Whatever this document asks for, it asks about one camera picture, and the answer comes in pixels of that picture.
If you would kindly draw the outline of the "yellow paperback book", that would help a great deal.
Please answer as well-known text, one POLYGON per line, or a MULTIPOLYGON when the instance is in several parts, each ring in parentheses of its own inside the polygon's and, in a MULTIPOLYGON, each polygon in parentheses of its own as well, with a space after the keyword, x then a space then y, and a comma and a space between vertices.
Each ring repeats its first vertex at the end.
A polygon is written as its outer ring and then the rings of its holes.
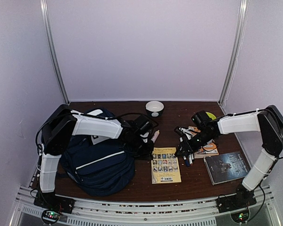
POLYGON ((151 160, 152 184, 181 183, 181 173, 175 147, 154 147, 151 160))

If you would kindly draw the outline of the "dark Wuthering Heights book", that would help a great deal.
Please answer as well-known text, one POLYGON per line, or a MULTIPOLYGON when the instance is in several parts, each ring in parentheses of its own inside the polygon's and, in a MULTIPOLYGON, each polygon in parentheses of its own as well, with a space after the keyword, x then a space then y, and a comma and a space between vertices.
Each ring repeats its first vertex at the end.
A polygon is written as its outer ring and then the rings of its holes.
POLYGON ((250 171, 241 152, 204 157, 212 185, 244 178, 250 171))

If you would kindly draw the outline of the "navy blue student backpack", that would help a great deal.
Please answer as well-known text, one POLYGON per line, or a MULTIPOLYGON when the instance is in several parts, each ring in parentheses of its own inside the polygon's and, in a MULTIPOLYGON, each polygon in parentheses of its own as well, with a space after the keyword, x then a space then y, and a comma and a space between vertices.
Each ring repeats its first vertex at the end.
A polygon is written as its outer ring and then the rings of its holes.
POLYGON ((95 144, 91 136, 76 135, 59 163, 85 193, 108 196, 124 189, 135 175, 130 150, 117 139, 95 144))

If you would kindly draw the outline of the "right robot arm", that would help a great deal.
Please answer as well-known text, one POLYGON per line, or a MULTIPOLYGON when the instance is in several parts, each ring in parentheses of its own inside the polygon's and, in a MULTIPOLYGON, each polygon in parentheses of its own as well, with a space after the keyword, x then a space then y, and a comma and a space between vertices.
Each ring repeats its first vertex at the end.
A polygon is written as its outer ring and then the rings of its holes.
POLYGON ((237 187, 232 199, 235 207, 242 208, 250 201, 255 188, 280 158, 283 150, 283 115, 275 105, 269 105, 264 109, 227 114, 214 120, 205 111, 200 111, 191 119, 200 131, 192 137, 187 137, 182 127, 175 127, 174 131, 180 137, 180 144, 175 153, 177 156, 195 153, 220 135, 252 131, 261 134, 262 151, 237 187))

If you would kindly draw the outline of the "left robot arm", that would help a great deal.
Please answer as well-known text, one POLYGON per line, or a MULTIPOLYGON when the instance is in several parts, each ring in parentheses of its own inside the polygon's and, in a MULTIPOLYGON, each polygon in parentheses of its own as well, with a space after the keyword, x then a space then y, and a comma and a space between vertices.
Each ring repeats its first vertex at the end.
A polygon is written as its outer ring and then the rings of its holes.
POLYGON ((60 105, 36 138, 41 156, 40 201, 58 205, 55 180, 58 165, 88 195, 109 196, 124 189, 135 175, 135 159, 150 160, 150 136, 157 123, 136 113, 133 120, 105 108, 87 112, 60 105))

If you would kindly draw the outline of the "white marker red cap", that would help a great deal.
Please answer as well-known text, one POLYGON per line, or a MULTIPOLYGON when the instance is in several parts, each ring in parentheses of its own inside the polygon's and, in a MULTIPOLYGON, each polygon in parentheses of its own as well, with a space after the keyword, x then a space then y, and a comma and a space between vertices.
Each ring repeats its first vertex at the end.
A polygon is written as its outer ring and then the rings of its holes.
POLYGON ((189 164, 192 166, 194 161, 194 157, 192 154, 189 155, 189 164))

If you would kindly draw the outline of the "white marker blue cap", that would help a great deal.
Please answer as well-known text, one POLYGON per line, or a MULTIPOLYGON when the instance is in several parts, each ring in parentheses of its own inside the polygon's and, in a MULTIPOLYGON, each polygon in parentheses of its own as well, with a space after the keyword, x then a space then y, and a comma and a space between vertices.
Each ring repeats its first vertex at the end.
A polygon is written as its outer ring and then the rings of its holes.
POLYGON ((183 160, 184 160, 185 164, 189 164, 189 161, 188 161, 186 155, 183 155, 183 160))

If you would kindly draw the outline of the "white marker dark cap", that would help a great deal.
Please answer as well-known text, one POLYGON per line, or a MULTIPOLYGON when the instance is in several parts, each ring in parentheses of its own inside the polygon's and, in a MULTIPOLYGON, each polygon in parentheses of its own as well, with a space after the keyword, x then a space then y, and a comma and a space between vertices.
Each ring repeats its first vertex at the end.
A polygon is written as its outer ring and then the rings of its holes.
POLYGON ((190 156, 183 156, 183 159, 184 159, 184 162, 185 162, 185 165, 187 167, 191 166, 192 165, 192 161, 190 161, 190 156))

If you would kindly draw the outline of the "small pink glue bottle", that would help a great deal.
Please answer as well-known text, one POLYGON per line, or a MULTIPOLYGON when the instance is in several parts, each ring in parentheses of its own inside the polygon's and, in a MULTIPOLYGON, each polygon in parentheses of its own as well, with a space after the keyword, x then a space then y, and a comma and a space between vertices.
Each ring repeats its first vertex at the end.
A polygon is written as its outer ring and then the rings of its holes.
POLYGON ((159 131, 159 130, 155 131, 155 132, 154 132, 154 135, 153 135, 152 138, 151 138, 151 141, 152 141, 153 143, 155 143, 156 140, 157 140, 157 138, 159 137, 159 135, 160 135, 160 131, 159 131))

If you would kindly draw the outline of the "orange cartoon paperback book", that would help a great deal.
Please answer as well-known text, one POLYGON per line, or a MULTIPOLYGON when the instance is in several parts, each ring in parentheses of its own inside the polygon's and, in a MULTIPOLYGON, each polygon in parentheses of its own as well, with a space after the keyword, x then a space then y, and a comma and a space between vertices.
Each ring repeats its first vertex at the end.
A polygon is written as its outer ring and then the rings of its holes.
MULTIPOLYGON (((197 129, 194 126, 189 126, 188 128, 192 127, 193 130, 198 131, 200 133, 200 130, 197 129)), ((201 149, 199 149, 194 154, 195 159, 201 159, 205 156, 215 156, 219 155, 219 152, 217 150, 217 145, 214 143, 214 140, 210 140, 205 146, 203 146, 201 149)))

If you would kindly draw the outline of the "black and white bowl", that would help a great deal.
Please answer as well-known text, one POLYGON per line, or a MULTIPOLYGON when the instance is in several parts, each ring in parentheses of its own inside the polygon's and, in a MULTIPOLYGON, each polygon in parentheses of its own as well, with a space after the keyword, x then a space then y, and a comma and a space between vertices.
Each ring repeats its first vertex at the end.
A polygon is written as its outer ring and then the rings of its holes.
POLYGON ((162 102, 159 101, 149 101, 146 105, 145 105, 145 110, 148 116, 151 117, 159 117, 162 115, 163 111, 164 111, 164 104, 162 102))

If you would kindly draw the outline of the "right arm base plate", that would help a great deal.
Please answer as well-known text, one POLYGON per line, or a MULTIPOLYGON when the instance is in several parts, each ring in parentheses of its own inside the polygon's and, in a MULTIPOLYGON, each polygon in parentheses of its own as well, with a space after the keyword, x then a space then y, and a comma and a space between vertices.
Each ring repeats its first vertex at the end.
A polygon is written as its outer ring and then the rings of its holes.
POLYGON ((251 205, 255 205, 256 203, 257 200, 255 197, 252 197, 246 201, 241 201, 237 199, 236 195, 221 196, 216 199, 216 205, 219 213, 247 208, 251 205))

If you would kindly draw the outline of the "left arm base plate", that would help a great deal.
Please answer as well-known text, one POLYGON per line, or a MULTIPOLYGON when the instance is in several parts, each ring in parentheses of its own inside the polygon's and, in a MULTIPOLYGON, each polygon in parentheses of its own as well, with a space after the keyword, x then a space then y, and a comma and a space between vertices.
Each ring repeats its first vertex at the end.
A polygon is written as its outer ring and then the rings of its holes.
POLYGON ((45 209, 54 210, 55 212, 71 214, 75 200, 71 198, 56 196, 53 204, 47 204, 47 202, 45 202, 42 198, 35 198, 33 204, 45 209))

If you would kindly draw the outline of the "right aluminium frame post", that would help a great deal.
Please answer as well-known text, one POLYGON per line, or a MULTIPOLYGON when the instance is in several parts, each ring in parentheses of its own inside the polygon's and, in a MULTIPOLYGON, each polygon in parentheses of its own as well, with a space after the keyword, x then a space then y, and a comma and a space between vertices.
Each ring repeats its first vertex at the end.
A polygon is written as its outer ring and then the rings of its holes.
POLYGON ((238 65, 238 56, 243 42, 243 35, 245 30, 245 24, 247 20, 247 9, 248 9, 249 1, 248 0, 241 0, 240 1, 240 9, 238 14, 237 26, 236 26, 236 33, 232 48, 232 53, 225 77, 225 82, 223 85, 223 89, 221 92, 221 96, 219 99, 219 104, 221 106, 225 106, 226 101, 228 99, 228 95, 230 93, 230 89, 233 84, 234 75, 236 72, 236 68, 238 65))

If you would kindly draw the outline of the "aluminium frame post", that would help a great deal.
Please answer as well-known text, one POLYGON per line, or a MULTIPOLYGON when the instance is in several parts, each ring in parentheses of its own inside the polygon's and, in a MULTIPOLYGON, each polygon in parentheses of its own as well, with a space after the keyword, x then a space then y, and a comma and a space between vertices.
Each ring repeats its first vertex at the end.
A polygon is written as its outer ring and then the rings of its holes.
POLYGON ((245 24, 247 20, 247 9, 248 9, 249 1, 248 0, 241 0, 240 1, 240 9, 238 14, 237 26, 236 26, 236 33, 232 48, 232 53, 225 77, 225 82, 223 85, 223 89, 221 92, 221 96, 219 99, 219 104, 221 106, 225 106, 226 101, 228 99, 228 95, 230 93, 230 89, 233 84, 234 75, 236 72, 236 68, 238 65, 238 56, 243 42, 243 35, 245 30, 245 24))
POLYGON ((45 27, 45 32, 47 36, 47 42, 48 42, 48 46, 50 50, 50 57, 51 57, 55 77, 58 82, 58 87, 63 97, 64 103, 70 104, 70 101, 69 101, 69 98, 66 92, 65 84, 62 79, 62 75, 61 75, 61 71, 60 71, 60 67, 58 63, 58 57, 57 57, 57 53, 56 53, 55 46, 54 46, 53 34, 52 34, 51 25, 50 25, 50 16, 49 16, 49 11, 48 11, 48 1, 40 0, 40 7, 41 7, 41 14, 43 18, 44 27, 45 27))

